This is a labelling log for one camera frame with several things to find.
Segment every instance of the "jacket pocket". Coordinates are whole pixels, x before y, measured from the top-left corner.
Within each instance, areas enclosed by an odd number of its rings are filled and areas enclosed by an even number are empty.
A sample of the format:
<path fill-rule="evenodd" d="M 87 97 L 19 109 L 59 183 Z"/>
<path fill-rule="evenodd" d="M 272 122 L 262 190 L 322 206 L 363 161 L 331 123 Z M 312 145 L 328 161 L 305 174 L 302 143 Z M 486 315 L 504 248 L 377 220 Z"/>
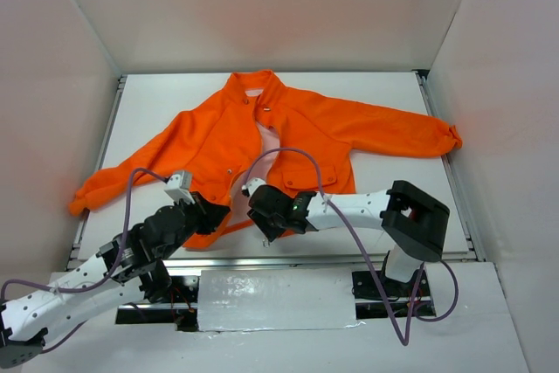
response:
<path fill-rule="evenodd" d="M 321 185 L 326 187 L 337 181 L 334 165 L 321 166 Z M 283 172 L 283 184 L 290 190 L 317 190 L 318 176 L 316 170 L 299 169 L 285 170 Z"/>

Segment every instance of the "cable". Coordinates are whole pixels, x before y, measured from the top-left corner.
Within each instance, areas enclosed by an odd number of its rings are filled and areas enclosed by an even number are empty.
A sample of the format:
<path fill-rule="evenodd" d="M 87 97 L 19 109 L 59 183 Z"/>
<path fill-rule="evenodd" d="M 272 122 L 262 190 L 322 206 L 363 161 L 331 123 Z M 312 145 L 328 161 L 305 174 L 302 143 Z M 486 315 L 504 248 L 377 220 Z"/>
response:
<path fill-rule="evenodd" d="M 78 325 L 76 325 L 74 327 L 73 330 L 71 330 L 68 335 L 66 335 L 64 338 L 62 338 L 60 341 L 58 341 L 56 344 L 54 344 L 52 347 L 48 348 L 48 349 L 44 349 L 43 351 L 41 351 L 41 354 L 46 354 L 46 353 L 50 353 L 51 351 L 54 351 L 55 349 L 57 349 L 58 347 L 60 347 L 62 344 L 64 344 L 66 341 L 68 341 L 70 339 L 70 337 L 72 335 L 74 335 L 76 332 L 78 332 L 78 329 L 80 329 L 85 322 L 81 322 Z"/>
<path fill-rule="evenodd" d="M 66 294 L 76 293 L 77 294 L 77 293 L 91 292 L 92 290 L 95 290 L 96 288 L 105 284 L 113 276 L 114 272 L 116 271 L 116 269 L 121 264 L 122 255 L 124 253 L 124 249 L 126 248 L 126 242 L 127 242 L 127 238 L 128 238 L 128 225 L 129 225 L 129 222 L 130 222 L 130 202 L 131 202 L 131 197 L 132 197 L 132 185 L 134 183 L 134 177 L 138 172 L 144 172 L 148 175 L 151 175 L 153 178 L 156 178 L 156 179 L 159 179 L 160 181 L 163 181 L 164 183 L 167 182 L 167 178 L 165 178 L 164 176 L 158 175 L 155 172 L 152 172 L 151 170 L 146 169 L 146 168 L 136 168 L 130 173 L 130 176 L 128 177 L 128 185 L 127 185 L 127 189 L 126 189 L 126 210 L 125 210 L 125 213 L 124 213 L 124 226 L 122 228 L 121 244 L 119 245 L 119 251 L 116 254 L 116 259 L 114 260 L 113 266 L 111 266 L 111 268 L 108 270 L 107 274 L 105 274 L 105 277 L 103 277 L 101 280 L 99 280 L 95 284 L 92 284 L 91 286 L 87 286 L 87 287 L 82 287 L 82 288 L 60 287 L 60 288 L 57 289 L 57 291 L 59 293 L 66 293 Z M 10 284 L 19 284 L 19 285 L 22 285 L 22 286 L 32 287 L 32 288 L 36 288 L 37 290 L 42 290 L 44 292 L 50 292 L 52 290 L 52 287 L 45 286 L 43 284 L 34 283 L 32 281 L 20 280 L 20 279 L 10 279 L 10 280 L 7 280 L 2 285 L 2 290 L 0 291 L 0 300 L 6 300 L 6 289 L 8 288 L 8 286 Z"/>
<path fill-rule="evenodd" d="M 396 332 L 396 335 L 397 335 L 398 339 L 400 340 L 400 342 L 402 343 L 402 345 L 407 346 L 408 343 L 410 342 L 411 317 L 412 317 L 413 314 L 415 314 L 417 312 L 417 307 L 415 307 L 415 303 L 416 303 L 415 300 L 416 300 L 416 297 L 418 295 L 419 283 L 420 283 L 420 280 L 421 280 L 421 275 L 423 274 L 424 264 L 421 264 L 421 266 L 419 266 L 418 273 L 416 274 L 417 275 L 416 281 L 415 281 L 415 283 L 413 285 L 413 288 L 411 290 L 411 296 L 410 296 L 410 301 L 411 302 L 410 302 L 410 308 L 408 310 L 408 314 L 407 314 L 407 317 L 406 317 L 405 333 L 402 334 L 402 331 L 397 324 L 397 319 L 396 319 L 396 316 L 394 315 L 394 311 L 392 310 L 392 307 L 390 306 L 390 301 L 389 301 L 388 295 L 384 291 L 383 284 L 380 281 L 380 279 L 378 278 L 378 275 L 376 274 L 375 267 L 373 266 L 373 263 L 370 260 L 369 254 L 367 253 L 367 250 L 365 249 L 365 246 L 363 245 L 362 241 L 359 239 L 359 236 L 357 235 L 357 232 L 355 231 L 354 227 L 349 222 L 348 218 L 346 218 L 345 215 L 342 213 L 342 211 L 326 197 L 326 194 L 325 194 L 324 189 L 322 187 L 321 168 L 320 168 L 318 162 L 315 161 L 315 159 L 310 154 L 308 154 L 304 150 L 300 150 L 300 149 L 296 149 L 296 148 L 276 148 L 276 149 L 267 150 L 262 155 L 257 157 L 256 160 L 254 162 L 252 162 L 252 165 L 250 166 L 250 168 L 246 171 L 245 179 L 243 181 L 243 188 L 246 188 L 246 183 L 248 182 L 249 176 L 251 174 L 252 169 L 254 168 L 254 165 L 256 165 L 256 163 L 260 159 L 262 159 L 264 156 L 269 155 L 271 153 L 280 152 L 280 151 L 290 151 L 290 152 L 300 153 L 301 155 L 306 156 L 308 158 L 308 160 L 314 165 L 314 169 L 316 169 L 316 175 L 318 177 L 318 190 L 321 193 L 322 198 L 327 203 L 327 205 L 332 207 L 332 209 L 335 211 L 335 213 L 338 215 L 338 217 L 342 220 L 342 222 L 348 228 L 349 233 L 353 237 L 355 243 L 357 244 L 357 247 L 359 248 L 359 251 L 361 252 L 361 255 L 363 256 L 363 259 L 365 259 L 365 264 L 367 264 L 367 267 L 369 268 L 369 271 L 370 271 L 370 274 L 373 278 L 373 281 L 375 282 L 376 288 L 378 289 L 378 292 L 381 295 L 381 299 L 383 300 L 383 304 L 386 307 L 386 312 L 388 313 L 390 321 L 392 322 L 392 327 L 394 327 L 394 331 Z M 439 318 L 429 319 L 429 320 L 427 320 L 427 318 L 418 318 L 421 321 L 431 321 L 431 322 L 442 321 L 444 318 L 448 317 L 451 314 L 452 310 L 454 310 L 454 308 L 456 307 L 456 304 L 458 303 L 459 287 L 458 287 L 458 282 L 456 281 L 456 276 L 452 272 L 452 269 L 444 261 L 441 261 L 441 262 L 445 265 L 445 267 L 451 273 L 452 281 L 454 282 L 454 302 L 452 303 L 451 308 L 444 315 L 440 316 Z"/>

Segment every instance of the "white floor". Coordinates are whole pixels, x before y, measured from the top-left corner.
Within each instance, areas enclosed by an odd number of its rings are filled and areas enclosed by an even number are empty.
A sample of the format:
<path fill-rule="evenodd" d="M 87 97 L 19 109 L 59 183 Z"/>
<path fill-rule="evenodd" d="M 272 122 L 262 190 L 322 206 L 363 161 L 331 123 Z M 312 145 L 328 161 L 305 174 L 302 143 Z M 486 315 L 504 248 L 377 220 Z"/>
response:
<path fill-rule="evenodd" d="M 413 321 L 406 348 L 387 319 L 346 329 L 179 333 L 171 325 L 116 326 L 112 310 L 23 372 L 527 373 L 493 264 L 452 268 L 460 286 L 456 310 L 441 322 Z M 441 314 L 452 301 L 452 282 L 440 264 L 428 265 L 427 275 Z"/>
<path fill-rule="evenodd" d="M 288 86 L 311 89 L 326 96 L 359 100 L 427 114 L 415 73 L 278 73 Z M 223 87 L 227 73 L 131 75 L 128 76 L 110 135 L 103 167 L 119 164 L 153 136 L 165 129 L 173 117 L 192 109 Z M 468 251 L 465 233 L 442 160 L 374 155 L 356 151 L 352 163 L 358 192 L 384 190 L 397 179 L 416 184 L 451 209 L 445 252 Z M 159 207 L 170 204 L 162 185 L 153 183 L 135 189 L 131 223 L 143 221 Z M 233 221 L 246 219 L 246 199 L 235 197 Z M 121 232 L 124 197 L 115 199 L 86 222 L 79 258 L 87 259 L 100 245 Z M 380 231 L 360 230 L 371 254 L 385 254 L 393 246 Z M 355 243 L 344 229 L 310 232 L 262 245 L 262 233 L 254 226 L 226 235 L 207 250 L 180 249 L 175 259 L 294 258 L 306 256 L 358 255 Z"/>

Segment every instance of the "white panel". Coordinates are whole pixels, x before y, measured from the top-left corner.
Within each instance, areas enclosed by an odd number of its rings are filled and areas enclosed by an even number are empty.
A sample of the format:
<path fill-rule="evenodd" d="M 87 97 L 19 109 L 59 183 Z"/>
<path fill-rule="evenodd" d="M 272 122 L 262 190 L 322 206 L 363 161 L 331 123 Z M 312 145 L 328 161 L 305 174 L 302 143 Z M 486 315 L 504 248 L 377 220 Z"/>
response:
<path fill-rule="evenodd" d="M 430 68 L 459 0 L 78 0 L 125 73 Z"/>
<path fill-rule="evenodd" d="M 177 75 L 132 75 L 121 98 L 103 167 L 118 165 L 149 139 L 161 132 L 183 109 L 191 109 L 217 91 L 227 81 L 227 73 Z M 386 107 L 426 114 L 415 73 L 279 73 L 288 86 L 310 89 L 336 98 L 360 100 Z M 386 190 L 394 180 L 414 183 L 451 209 L 446 252 L 467 252 L 458 211 L 439 158 L 414 159 L 354 152 L 351 162 L 357 192 Z M 235 221 L 246 220 L 247 199 L 234 197 Z M 152 183 L 134 189 L 130 225 L 142 222 L 157 209 L 170 203 L 163 185 Z M 125 199 L 118 197 L 87 220 L 79 257 L 87 259 L 101 245 L 121 231 Z M 371 229 L 358 229 L 371 253 L 385 254 L 394 242 L 388 235 Z M 293 235 L 262 246 L 264 236 L 256 226 L 220 238 L 206 250 L 178 250 L 173 258 L 258 258 L 359 254 L 345 228 Z"/>
<path fill-rule="evenodd" d="M 198 292 L 201 331 L 352 328 L 349 268 L 202 271 Z"/>
<path fill-rule="evenodd" d="M 492 264 L 452 264 L 460 299 L 470 314 L 438 323 L 414 321 L 411 342 L 402 347 L 388 319 L 367 320 L 357 328 L 251 333 L 177 333 L 170 325 L 115 326 L 114 311 L 88 322 L 51 354 L 24 365 L 24 373 L 134 372 L 401 372 L 527 373 L 510 315 L 492 310 L 502 291 Z M 433 299 L 449 301 L 453 290 L 439 284 L 441 265 L 428 265 Z"/>
<path fill-rule="evenodd" d="M 557 370 L 559 0 L 463 0 L 428 79 L 534 372 Z"/>
<path fill-rule="evenodd" d="M 0 0 L 0 272 L 65 264 L 116 78 L 70 0 Z"/>

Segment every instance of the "orange jacket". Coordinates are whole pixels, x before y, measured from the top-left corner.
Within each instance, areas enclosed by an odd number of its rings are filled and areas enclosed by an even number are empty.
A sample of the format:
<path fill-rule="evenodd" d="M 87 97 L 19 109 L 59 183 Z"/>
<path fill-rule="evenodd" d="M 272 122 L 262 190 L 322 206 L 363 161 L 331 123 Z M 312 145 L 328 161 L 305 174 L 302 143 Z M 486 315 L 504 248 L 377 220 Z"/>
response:
<path fill-rule="evenodd" d="M 264 90 L 257 97 L 245 94 L 260 88 Z M 274 128 L 281 146 L 311 154 L 321 166 L 327 193 L 355 193 L 351 149 L 434 157 L 462 145 L 454 126 L 434 117 L 287 87 L 270 70 L 233 73 L 223 89 L 197 108 L 182 111 L 126 161 L 91 176 L 69 204 L 70 212 L 77 216 L 108 203 L 124 192 L 128 175 L 140 166 L 162 176 L 186 169 L 193 174 L 192 190 L 213 203 L 231 205 L 231 186 L 261 152 L 255 121 Z M 151 181 L 139 174 L 134 184 Z M 292 197 L 317 188 L 313 165 L 289 152 L 278 154 L 266 181 Z M 227 222 L 210 236 L 194 235 L 185 246 L 205 248 L 224 233 Z"/>

